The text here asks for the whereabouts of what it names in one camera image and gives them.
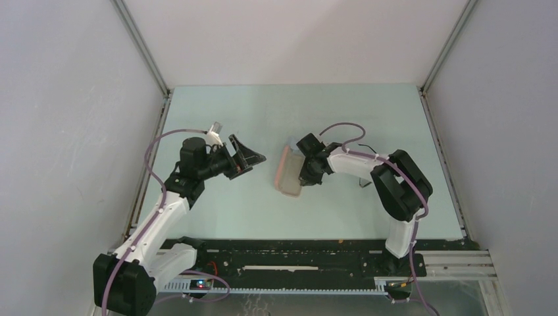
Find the pink glasses case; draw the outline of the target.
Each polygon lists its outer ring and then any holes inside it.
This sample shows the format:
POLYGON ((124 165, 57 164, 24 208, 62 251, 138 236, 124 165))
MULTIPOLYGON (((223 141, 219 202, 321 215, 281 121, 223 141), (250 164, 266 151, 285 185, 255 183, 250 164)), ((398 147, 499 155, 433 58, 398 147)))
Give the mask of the pink glasses case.
POLYGON ((286 145, 282 151, 280 163, 274 179, 274 188, 285 196, 298 198, 302 186, 299 179, 305 157, 286 145))

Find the light blue cleaning cloth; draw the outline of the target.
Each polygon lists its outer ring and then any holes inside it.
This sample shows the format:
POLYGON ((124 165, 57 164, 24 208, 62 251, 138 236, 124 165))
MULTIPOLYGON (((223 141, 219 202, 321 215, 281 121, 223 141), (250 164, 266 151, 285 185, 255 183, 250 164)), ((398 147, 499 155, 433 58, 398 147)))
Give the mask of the light blue cleaning cloth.
POLYGON ((297 146, 297 142, 298 139, 294 138, 294 137, 289 137, 286 141, 286 147, 291 151, 291 152, 299 152, 299 148, 297 146))

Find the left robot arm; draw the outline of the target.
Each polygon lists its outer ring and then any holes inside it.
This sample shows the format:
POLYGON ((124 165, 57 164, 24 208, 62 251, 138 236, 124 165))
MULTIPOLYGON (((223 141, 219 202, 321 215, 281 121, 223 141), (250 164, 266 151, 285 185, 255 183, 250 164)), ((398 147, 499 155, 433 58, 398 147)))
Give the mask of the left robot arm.
POLYGON ((147 315, 158 293, 184 271, 200 274, 208 257, 190 244, 174 244, 164 255, 157 253, 168 231, 195 205, 205 181, 219 175, 233 180, 266 161, 266 157, 244 146, 230 135, 235 152, 230 154, 218 132, 193 130, 180 148, 180 158, 170 176, 161 180, 151 167, 151 177, 161 193, 133 234, 112 254, 102 253, 93 263, 93 296, 102 315, 147 315))

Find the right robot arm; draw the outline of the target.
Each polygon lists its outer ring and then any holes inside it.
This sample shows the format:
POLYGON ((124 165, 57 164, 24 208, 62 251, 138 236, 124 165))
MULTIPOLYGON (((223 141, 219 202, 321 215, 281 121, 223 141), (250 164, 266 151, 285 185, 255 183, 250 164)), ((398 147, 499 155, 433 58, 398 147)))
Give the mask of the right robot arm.
POLYGON ((410 155, 401 149, 389 155, 350 150, 333 142, 326 145, 314 134, 296 143, 305 157, 299 173, 302 186, 322 183, 325 174, 350 174, 372 182, 390 216, 382 260, 385 271, 400 275, 409 266, 407 255, 415 245, 418 222, 429 214, 433 187, 410 155))

